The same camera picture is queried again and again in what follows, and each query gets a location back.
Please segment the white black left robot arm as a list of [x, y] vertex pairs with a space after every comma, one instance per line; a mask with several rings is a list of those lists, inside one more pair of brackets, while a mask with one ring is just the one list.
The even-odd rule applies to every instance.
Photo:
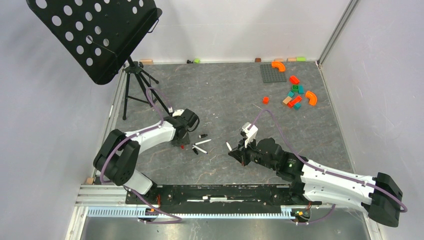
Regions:
[[189, 133], [195, 130], [200, 119], [190, 109], [179, 109], [162, 118], [154, 125], [122, 132], [112, 130], [96, 157], [93, 166], [116, 186], [125, 186], [138, 192], [145, 204], [153, 203], [157, 198], [154, 182], [136, 170], [139, 155], [162, 143], [180, 147], [190, 144]]

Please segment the white pen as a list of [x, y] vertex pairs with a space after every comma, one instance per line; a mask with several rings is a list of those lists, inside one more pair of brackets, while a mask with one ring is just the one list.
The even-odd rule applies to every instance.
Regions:
[[201, 144], [205, 144], [205, 143], [210, 142], [211, 140], [212, 140], [212, 139], [202, 140], [202, 141], [199, 141], [199, 142], [194, 143], [194, 145], [195, 145], [195, 146], [198, 146], [198, 145], [201, 145]]
[[197, 145], [192, 145], [192, 148], [194, 148], [194, 149], [196, 149], [196, 150], [198, 150], [198, 151], [200, 151], [200, 152], [202, 152], [202, 153], [204, 153], [204, 154], [209, 154], [209, 152], [208, 151], [206, 151], [206, 150], [204, 150], [204, 149], [202, 149], [202, 148], [200, 148], [199, 146], [197, 146]]
[[232, 147], [231, 147], [231, 145], [229, 144], [229, 142], [228, 142], [228, 141], [226, 141], [226, 142], [225, 142], [225, 144], [226, 144], [226, 146], [227, 146], [228, 150], [231, 152], [231, 151], [232, 151]]

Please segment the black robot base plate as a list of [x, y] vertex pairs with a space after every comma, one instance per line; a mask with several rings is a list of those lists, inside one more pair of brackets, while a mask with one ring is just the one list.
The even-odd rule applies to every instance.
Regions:
[[276, 214], [282, 206], [319, 206], [289, 184], [164, 184], [143, 195], [169, 214]]

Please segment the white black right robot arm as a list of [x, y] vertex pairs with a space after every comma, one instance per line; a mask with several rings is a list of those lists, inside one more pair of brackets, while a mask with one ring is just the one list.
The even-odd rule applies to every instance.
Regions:
[[228, 155], [243, 166], [255, 163], [275, 171], [278, 177], [290, 183], [288, 196], [296, 205], [329, 203], [364, 212], [387, 227], [399, 225], [403, 192], [386, 173], [368, 176], [327, 168], [283, 150], [273, 138], [248, 144], [241, 140], [237, 147], [229, 148]]

